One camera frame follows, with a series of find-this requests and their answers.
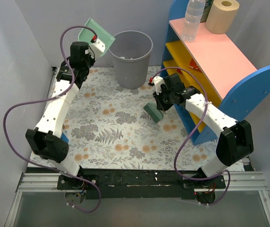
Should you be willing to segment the green hand brush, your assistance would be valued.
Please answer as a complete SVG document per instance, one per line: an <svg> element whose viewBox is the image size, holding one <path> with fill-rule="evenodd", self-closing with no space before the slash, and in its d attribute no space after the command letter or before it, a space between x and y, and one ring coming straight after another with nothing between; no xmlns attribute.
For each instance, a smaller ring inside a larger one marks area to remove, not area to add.
<svg viewBox="0 0 270 227"><path fill-rule="evenodd" d="M159 121L163 120L164 115L163 113L157 109L156 104L148 102L144 107L144 111L151 117L154 123L158 123Z"/></svg>

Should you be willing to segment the green plastic dustpan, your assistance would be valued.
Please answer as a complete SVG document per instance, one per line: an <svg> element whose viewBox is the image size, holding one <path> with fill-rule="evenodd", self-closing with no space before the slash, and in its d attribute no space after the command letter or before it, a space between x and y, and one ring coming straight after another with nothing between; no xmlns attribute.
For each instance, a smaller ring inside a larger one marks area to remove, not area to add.
<svg viewBox="0 0 270 227"><path fill-rule="evenodd" d="M88 21L85 23L85 26L91 28L95 33L96 36L105 43L106 52L110 48L110 46L115 41L115 37L113 37L111 34L109 34L107 31L105 31L98 23L96 23L91 17L88 19ZM89 45L91 44L91 40L95 36L95 34L88 30L83 28L79 35L78 35L78 41L80 42L87 42Z"/></svg>

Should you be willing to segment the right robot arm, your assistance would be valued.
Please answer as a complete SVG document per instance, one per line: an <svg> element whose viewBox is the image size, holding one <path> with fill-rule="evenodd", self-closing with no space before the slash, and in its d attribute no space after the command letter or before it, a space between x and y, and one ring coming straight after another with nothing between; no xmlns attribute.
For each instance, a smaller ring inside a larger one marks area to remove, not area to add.
<svg viewBox="0 0 270 227"><path fill-rule="evenodd" d="M199 117L217 136L215 156L191 178L198 181L201 187L210 187L215 177L253 152L252 129L249 122L238 121L220 111L207 101L206 96L197 88L186 87L178 74L166 78L155 76L149 80L149 85L156 88L153 96L157 107L150 115L157 117L160 111L164 112L173 105L178 105Z"/></svg>

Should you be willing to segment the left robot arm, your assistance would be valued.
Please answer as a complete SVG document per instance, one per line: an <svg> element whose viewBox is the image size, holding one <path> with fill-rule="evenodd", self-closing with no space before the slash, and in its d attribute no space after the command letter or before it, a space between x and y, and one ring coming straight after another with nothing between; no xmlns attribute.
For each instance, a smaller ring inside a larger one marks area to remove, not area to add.
<svg viewBox="0 0 270 227"><path fill-rule="evenodd" d="M70 65L62 62L58 69L52 101L34 129L26 131L35 155L52 163L59 171L67 174L68 184L73 189L83 186L84 177L78 174L80 166L68 157L68 139L63 132L64 120L70 105L87 79L96 58L105 52L105 44L96 39L91 44L73 42L70 46Z"/></svg>

